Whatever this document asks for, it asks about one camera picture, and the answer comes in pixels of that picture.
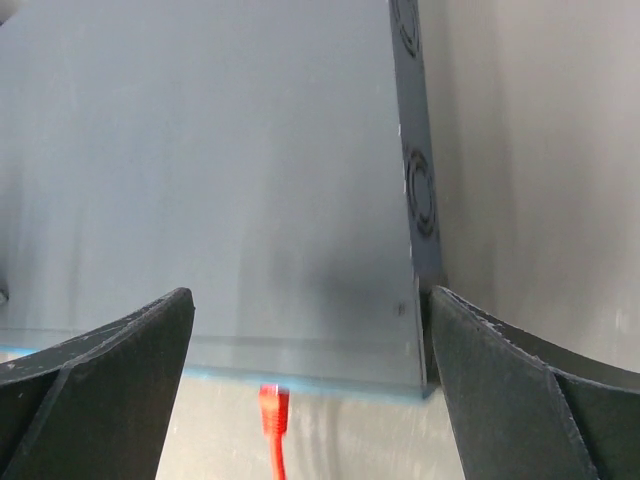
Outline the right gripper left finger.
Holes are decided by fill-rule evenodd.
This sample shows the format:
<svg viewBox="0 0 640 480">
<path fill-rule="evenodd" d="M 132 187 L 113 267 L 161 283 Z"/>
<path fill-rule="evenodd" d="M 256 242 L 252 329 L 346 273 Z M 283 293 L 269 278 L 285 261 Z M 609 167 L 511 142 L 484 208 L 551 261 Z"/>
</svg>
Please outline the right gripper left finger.
<svg viewBox="0 0 640 480">
<path fill-rule="evenodd" d="M 153 479 L 194 322 L 178 288 L 1 365 L 4 479 Z"/>
</svg>

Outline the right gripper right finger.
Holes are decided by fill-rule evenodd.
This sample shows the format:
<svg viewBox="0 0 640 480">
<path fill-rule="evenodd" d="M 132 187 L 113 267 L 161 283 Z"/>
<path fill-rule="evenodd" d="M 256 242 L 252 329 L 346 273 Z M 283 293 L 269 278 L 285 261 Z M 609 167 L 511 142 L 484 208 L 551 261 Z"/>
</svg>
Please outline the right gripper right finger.
<svg viewBox="0 0 640 480">
<path fill-rule="evenodd" d="M 430 344 L 468 479 L 636 479 L 639 376 L 429 295 Z"/>
</svg>

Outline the dark blue network switch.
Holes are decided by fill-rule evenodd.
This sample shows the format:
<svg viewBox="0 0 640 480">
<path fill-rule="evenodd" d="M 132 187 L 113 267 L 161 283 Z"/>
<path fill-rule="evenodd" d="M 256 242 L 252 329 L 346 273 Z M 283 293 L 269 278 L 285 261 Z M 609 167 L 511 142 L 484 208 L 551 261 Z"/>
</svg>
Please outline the dark blue network switch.
<svg viewBox="0 0 640 480">
<path fill-rule="evenodd" d="M 442 256 L 414 1 L 31 1 L 1 27 L 1 345 L 178 287 L 206 376 L 408 399 Z"/>
</svg>

